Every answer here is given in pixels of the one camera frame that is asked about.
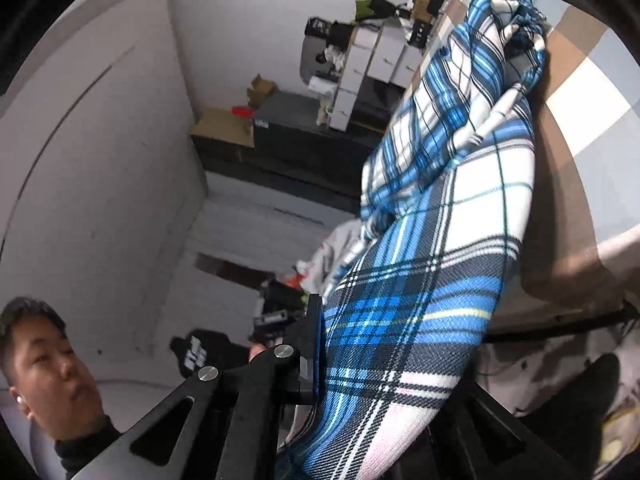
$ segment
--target black hair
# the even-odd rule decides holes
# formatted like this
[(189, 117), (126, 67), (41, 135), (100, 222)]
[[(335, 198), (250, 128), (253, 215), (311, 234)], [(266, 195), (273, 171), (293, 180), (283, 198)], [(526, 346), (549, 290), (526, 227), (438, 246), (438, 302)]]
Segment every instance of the black hair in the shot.
[(42, 300), (19, 296), (6, 304), (0, 314), (0, 368), (12, 385), (11, 343), (13, 327), (25, 317), (45, 317), (66, 337), (66, 324), (58, 313)]

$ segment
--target silver screw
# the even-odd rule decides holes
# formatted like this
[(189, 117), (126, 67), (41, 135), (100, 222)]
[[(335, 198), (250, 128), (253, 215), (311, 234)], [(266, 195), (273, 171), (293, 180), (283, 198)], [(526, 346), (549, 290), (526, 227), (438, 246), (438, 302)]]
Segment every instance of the silver screw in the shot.
[(289, 357), (293, 355), (293, 348), (289, 345), (278, 345), (273, 349), (276, 357)]
[(198, 370), (198, 378), (201, 381), (212, 381), (218, 376), (218, 369), (215, 366), (203, 366)]

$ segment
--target ear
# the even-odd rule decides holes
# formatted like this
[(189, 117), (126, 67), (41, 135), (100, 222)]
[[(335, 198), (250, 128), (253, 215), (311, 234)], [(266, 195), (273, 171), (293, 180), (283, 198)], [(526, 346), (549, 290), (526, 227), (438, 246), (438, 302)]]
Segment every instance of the ear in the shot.
[(20, 412), (29, 421), (33, 422), (34, 421), (33, 412), (29, 409), (27, 403), (24, 400), (24, 397), (21, 396), (20, 392), (18, 391), (18, 388), (16, 388), (15, 386), (12, 386), (11, 388), (9, 388), (9, 393), (15, 399), (15, 402), (18, 405), (18, 410), (20, 410)]

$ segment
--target blue plaid cloth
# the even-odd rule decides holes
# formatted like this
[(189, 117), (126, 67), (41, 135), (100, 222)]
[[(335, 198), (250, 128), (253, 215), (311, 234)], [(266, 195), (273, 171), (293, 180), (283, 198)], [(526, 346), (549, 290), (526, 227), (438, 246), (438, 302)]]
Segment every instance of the blue plaid cloth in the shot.
[(471, 0), (363, 167), (360, 238), (326, 294), (320, 403), (277, 478), (372, 479), (457, 384), (516, 262), (545, 63), (530, 0)]

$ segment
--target red object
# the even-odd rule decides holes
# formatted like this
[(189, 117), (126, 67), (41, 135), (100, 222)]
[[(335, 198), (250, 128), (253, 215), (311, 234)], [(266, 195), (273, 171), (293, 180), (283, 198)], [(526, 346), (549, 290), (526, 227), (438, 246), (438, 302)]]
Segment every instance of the red object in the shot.
[(251, 119), (254, 116), (254, 111), (248, 106), (234, 106), (231, 108), (231, 113), (240, 117), (246, 117)]

